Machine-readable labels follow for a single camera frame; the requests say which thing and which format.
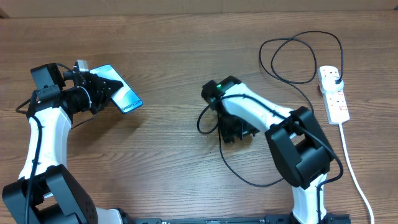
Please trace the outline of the Samsung Galaxy smartphone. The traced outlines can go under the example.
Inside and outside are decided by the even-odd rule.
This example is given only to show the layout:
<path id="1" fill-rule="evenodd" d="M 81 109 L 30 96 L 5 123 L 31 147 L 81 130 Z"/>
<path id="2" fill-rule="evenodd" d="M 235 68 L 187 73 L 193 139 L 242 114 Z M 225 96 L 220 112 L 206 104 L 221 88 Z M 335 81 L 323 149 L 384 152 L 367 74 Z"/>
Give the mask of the Samsung Galaxy smartphone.
<path id="1" fill-rule="evenodd" d="M 113 103 L 123 114 L 130 113 L 143 105 L 143 101 L 112 65 L 102 65 L 91 69 L 90 72 L 101 78 L 120 81 L 123 84 L 123 86 L 111 96 Z"/>

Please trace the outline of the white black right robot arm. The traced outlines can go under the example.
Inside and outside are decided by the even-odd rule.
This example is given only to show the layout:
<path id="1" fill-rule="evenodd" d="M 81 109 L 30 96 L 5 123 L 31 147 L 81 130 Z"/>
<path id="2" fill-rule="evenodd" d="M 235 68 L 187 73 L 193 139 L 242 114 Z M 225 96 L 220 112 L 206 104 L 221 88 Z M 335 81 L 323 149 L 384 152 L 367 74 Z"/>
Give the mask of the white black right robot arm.
<path id="1" fill-rule="evenodd" d="M 348 223 L 348 215 L 328 213 L 324 186 L 343 175 L 328 178 L 330 164 L 338 156 L 330 146 L 312 110 L 293 110 L 274 104 L 254 93 L 241 80 L 229 76 L 204 84 L 202 98 L 217 113 L 215 130 L 220 143 L 264 134 L 274 164 L 292 187 L 294 206 L 288 215 L 267 215 L 266 223 Z"/>

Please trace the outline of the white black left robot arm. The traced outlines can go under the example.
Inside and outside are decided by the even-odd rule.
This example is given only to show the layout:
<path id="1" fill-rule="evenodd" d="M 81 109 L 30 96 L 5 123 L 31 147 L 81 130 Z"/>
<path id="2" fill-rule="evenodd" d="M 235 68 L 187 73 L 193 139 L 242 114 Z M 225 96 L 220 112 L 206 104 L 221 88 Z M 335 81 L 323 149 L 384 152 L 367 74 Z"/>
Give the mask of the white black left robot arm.
<path id="1" fill-rule="evenodd" d="M 36 89 L 16 112 L 30 124 L 27 159 L 18 180 L 4 186 L 2 200 L 16 223 L 134 223 L 121 208 L 98 208 L 67 169 L 73 115 L 97 116 L 109 103 L 122 107 L 132 93 L 117 73 L 95 73 L 84 60 L 60 71 L 61 63 L 31 69 Z"/>

